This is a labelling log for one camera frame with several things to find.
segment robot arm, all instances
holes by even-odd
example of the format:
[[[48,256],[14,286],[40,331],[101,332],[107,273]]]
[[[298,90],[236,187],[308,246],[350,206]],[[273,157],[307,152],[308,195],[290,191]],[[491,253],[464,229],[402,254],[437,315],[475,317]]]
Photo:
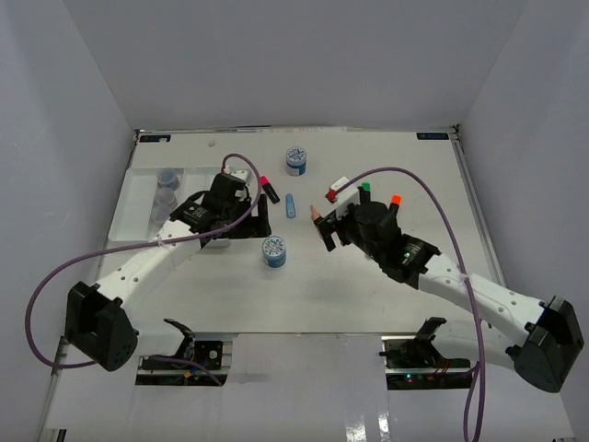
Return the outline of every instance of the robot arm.
[[[403,234],[397,224],[398,204],[370,201],[362,187],[346,187],[344,177],[330,188],[327,198],[334,210],[313,214],[328,251],[354,244],[375,261],[389,278],[442,297],[470,311],[468,291],[458,265],[435,246]],[[469,274],[483,327],[490,362],[515,370],[541,390],[559,391],[583,348],[583,337],[572,305],[559,297],[549,303],[520,295],[476,274]],[[427,320],[404,348],[385,342],[387,363],[412,359],[435,364],[453,357],[478,359],[473,324]]]
[[[183,238],[225,227],[245,214],[250,206],[246,182],[220,173],[209,191],[195,193],[171,214],[156,240]],[[265,238],[270,234],[268,204],[266,196],[261,195],[258,216],[247,216],[218,238]],[[186,359],[194,343],[188,327],[174,320],[139,324],[135,313],[171,270],[210,240],[161,244],[133,255],[92,286],[77,283],[67,298],[66,339],[108,371],[120,368],[133,354]]]

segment purple cable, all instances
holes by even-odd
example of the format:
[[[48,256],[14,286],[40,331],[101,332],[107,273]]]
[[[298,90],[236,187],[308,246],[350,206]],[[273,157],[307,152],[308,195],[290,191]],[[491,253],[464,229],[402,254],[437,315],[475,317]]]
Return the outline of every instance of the purple cable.
[[[37,285],[37,288],[35,288],[35,291],[31,295],[30,300],[29,300],[29,303],[27,304],[26,312],[25,312],[25,333],[27,335],[27,343],[29,344],[30,351],[35,355],[35,357],[37,359],[39,359],[46,366],[50,366],[51,368],[57,368],[57,369],[61,369],[61,370],[67,369],[67,368],[81,368],[83,366],[93,366],[94,364],[96,364],[96,362],[94,362],[94,361],[82,362],[82,363],[79,363],[79,364],[58,364],[58,363],[55,363],[52,360],[48,359],[47,357],[45,357],[40,352],[39,347],[37,347],[37,345],[35,344],[35,341],[33,339],[33,332],[32,332],[31,325],[30,325],[30,323],[31,323],[31,317],[32,317],[32,312],[33,312],[33,307],[35,306],[35,301],[37,301],[37,298],[39,297],[39,294],[40,294],[41,290],[59,272],[61,272],[62,270],[65,270],[68,267],[70,267],[70,266],[72,266],[74,264],[77,264],[77,263],[79,263],[81,261],[89,260],[90,258],[96,258],[98,256],[110,255],[112,253],[118,253],[118,252],[121,252],[121,251],[148,249],[150,247],[158,247],[160,244],[177,244],[179,242],[194,241],[195,239],[216,237],[218,235],[222,235],[223,233],[225,233],[228,230],[231,230],[233,227],[237,226],[244,219],[246,219],[246,217],[249,214],[251,214],[251,212],[254,210],[254,207],[256,207],[258,205],[258,201],[260,200],[260,195],[261,195],[260,173],[258,172],[258,170],[256,169],[256,167],[253,165],[253,163],[251,161],[249,161],[249,159],[247,159],[243,155],[235,154],[235,153],[234,154],[228,154],[228,155],[226,155],[223,158],[223,163],[222,163],[222,166],[221,166],[221,170],[225,170],[225,164],[226,164],[226,162],[227,162],[227,160],[229,158],[239,158],[239,159],[242,159],[243,161],[245,161],[246,163],[248,163],[248,166],[250,166],[251,167],[251,170],[254,172],[254,175],[256,176],[256,182],[258,183],[258,189],[257,189],[257,192],[256,192],[256,197],[254,198],[254,201],[252,202],[251,206],[248,208],[248,210],[246,210],[246,212],[242,216],[240,216],[238,219],[236,219],[233,223],[228,224],[225,227],[217,228],[216,230],[213,230],[211,232],[199,233],[199,234],[196,234],[196,235],[188,235],[186,237],[181,237],[181,238],[164,239],[164,240],[159,241],[159,242],[154,242],[154,241],[140,242],[139,244],[132,244],[132,245],[129,245],[129,246],[121,246],[121,247],[115,247],[115,248],[112,248],[112,249],[104,249],[104,250],[98,250],[98,251],[91,251],[90,253],[87,253],[85,255],[81,255],[81,256],[78,256],[76,258],[73,258],[72,260],[70,260],[68,262],[64,262],[62,265],[60,265],[60,266],[56,267],[55,269],[53,269],[47,276],[45,276],[43,278],[43,280],[39,283],[39,285]],[[181,361],[181,362],[183,364],[192,364],[191,361]],[[208,372],[207,372],[207,374],[209,376],[211,376],[211,378],[215,382],[218,383],[218,379],[217,378],[213,377]]]
[[[470,308],[472,309],[472,316],[475,321],[475,330],[477,332],[477,341],[479,344],[479,362],[477,365],[475,365],[475,367],[477,367],[477,369],[475,369],[473,371],[474,377],[472,380],[472,384],[470,385],[470,390],[468,391],[467,402],[466,402],[465,410],[464,410],[464,421],[462,423],[462,429],[463,429],[464,439],[466,442],[468,442],[469,441],[469,438],[468,438],[468,413],[470,410],[470,403],[472,401],[472,395],[473,395],[475,386],[477,384],[477,378],[480,375],[480,380],[479,380],[479,412],[477,415],[477,423],[475,426],[475,435],[472,439],[473,442],[478,442],[478,440],[480,438],[480,430],[482,428],[482,417],[485,412],[485,389],[486,389],[485,347],[484,347],[483,338],[482,338],[482,328],[480,326],[479,307],[477,305],[475,293],[472,289],[472,284],[470,283],[470,278],[468,278],[468,275],[467,275],[467,267],[464,264],[464,258],[462,257],[462,252],[460,251],[460,247],[458,246],[458,240],[456,239],[456,235],[454,233],[454,230],[450,226],[450,221],[448,221],[448,217],[446,216],[444,209],[440,205],[440,202],[438,201],[438,199],[433,194],[432,190],[429,188],[429,186],[427,184],[425,184],[425,182],[420,177],[418,177],[417,175],[415,175],[413,172],[411,172],[409,170],[406,170],[403,168],[394,168],[394,167],[377,168],[377,169],[368,170],[364,173],[361,173],[357,177],[352,178],[349,182],[346,182],[343,186],[341,186],[341,188],[339,188],[336,191],[336,194],[340,193],[344,189],[347,189],[348,187],[350,187],[352,184],[354,184],[358,180],[361,180],[362,178],[367,177],[368,175],[372,175],[372,174],[379,173],[379,172],[399,172],[399,173],[403,173],[405,175],[409,175],[410,177],[412,177],[414,180],[416,180],[423,187],[423,189],[426,191],[426,193],[430,196],[433,204],[435,205],[435,208],[438,209],[438,213],[440,214],[440,216],[442,217],[442,220],[444,221],[445,228],[448,231],[448,235],[450,236],[450,240],[452,241],[452,246],[454,247],[454,251],[455,251],[456,257],[458,259],[458,268],[460,269],[460,272],[462,274],[467,276],[464,280],[464,283],[467,287],[468,299],[470,300]]]
[[[217,378],[217,376],[215,376],[213,373],[211,373],[209,370],[207,370],[204,366],[202,366],[201,364],[197,364],[196,362],[188,361],[185,359],[176,359],[175,357],[165,357],[165,356],[149,356],[149,359],[151,359],[152,361],[158,361],[158,362],[170,362],[173,364],[183,364],[185,366],[194,366],[195,368],[198,368],[199,370],[206,373],[206,375],[209,378],[211,378],[214,381],[214,383],[217,384],[219,387],[223,387],[223,382],[221,382]]]

